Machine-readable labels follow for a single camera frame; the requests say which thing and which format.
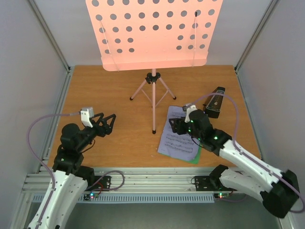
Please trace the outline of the white sheet music page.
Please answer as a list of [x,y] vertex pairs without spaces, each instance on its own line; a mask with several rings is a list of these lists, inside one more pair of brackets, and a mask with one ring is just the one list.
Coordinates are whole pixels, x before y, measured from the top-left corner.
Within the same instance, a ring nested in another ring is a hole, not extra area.
[[195,143],[188,134],[178,135],[177,133],[172,132],[169,119],[181,118],[183,116],[185,116],[185,113],[181,107],[169,106],[159,146],[168,144],[169,146],[181,147],[184,150],[190,150],[191,147],[195,147]]

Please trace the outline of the black metronome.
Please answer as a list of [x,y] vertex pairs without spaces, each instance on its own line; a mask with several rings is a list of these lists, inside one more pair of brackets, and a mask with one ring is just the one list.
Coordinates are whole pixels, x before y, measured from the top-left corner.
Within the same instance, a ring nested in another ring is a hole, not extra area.
[[220,114],[223,97],[221,95],[210,95],[203,104],[203,111],[209,118],[217,119]]

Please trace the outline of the green sheet music page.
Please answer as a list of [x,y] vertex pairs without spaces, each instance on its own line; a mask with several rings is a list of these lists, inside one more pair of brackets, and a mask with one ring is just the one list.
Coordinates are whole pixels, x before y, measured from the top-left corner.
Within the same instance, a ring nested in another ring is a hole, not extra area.
[[195,145],[195,147],[191,147],[190,150],[184,150],[181,147],[175,147],[175,146],[169,146],[166,145],[160,145],[158,147],[157,152],[159,154],[179,159],[191,164],[198,164],[200,155],[201,155],[201,146]]

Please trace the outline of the pink music stand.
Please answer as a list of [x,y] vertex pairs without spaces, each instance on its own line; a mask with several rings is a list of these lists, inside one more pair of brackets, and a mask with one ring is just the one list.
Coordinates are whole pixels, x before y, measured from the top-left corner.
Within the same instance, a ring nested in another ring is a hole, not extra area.
[[220,0],[88,0],[107,71],[195,67],[207,63]]

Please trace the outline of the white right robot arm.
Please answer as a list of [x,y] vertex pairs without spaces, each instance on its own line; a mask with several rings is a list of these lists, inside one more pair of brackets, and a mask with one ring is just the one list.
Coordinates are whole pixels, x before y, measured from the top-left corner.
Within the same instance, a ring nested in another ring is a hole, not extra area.
[[194,110],[185,117],[171,118],[169,123],[174,133],[189,134],[199,140],[205,150],[246,172],[242,175],[219,165],[210,173],[210,183],[215,189],[226,187],[242,191],[260,201],[269,213],[280,219],[285,218],[300,198],[294,172],[283,172],[249,153],[229,134],[213,128],[202,110]]

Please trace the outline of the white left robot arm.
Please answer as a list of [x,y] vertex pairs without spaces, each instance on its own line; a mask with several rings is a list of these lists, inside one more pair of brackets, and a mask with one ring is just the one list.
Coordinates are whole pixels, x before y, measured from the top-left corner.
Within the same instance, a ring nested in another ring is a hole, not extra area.
[[57,149],[52,168],[48,168],[51,180],[36,212],[29,223],[30,229],[63,229],[85,190],[95,187],[94,169],[82,165],[85,148],[96,137],[105,137],[112,132],[115,114],[94,114],[92,108],[83,108],[78,114],[84,126],[65,125],[61,130],[61,144]]

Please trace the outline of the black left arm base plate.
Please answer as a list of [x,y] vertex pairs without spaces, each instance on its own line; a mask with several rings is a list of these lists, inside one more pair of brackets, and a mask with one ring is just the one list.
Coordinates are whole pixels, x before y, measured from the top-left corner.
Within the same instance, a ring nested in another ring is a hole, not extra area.
[[100,190],[103,187],[103,190],[108,191],[111,187],[111,176],[105,176],[100,179],[90,190]]

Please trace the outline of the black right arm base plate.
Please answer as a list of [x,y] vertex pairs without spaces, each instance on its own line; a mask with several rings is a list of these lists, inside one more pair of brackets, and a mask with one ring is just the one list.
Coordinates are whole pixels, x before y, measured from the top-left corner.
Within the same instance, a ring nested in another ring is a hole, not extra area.
[[191,184],[195,185],[196,191],[235,191],[235,189],[223,186],[220,181],[215,181],[209,176],[194,176]]

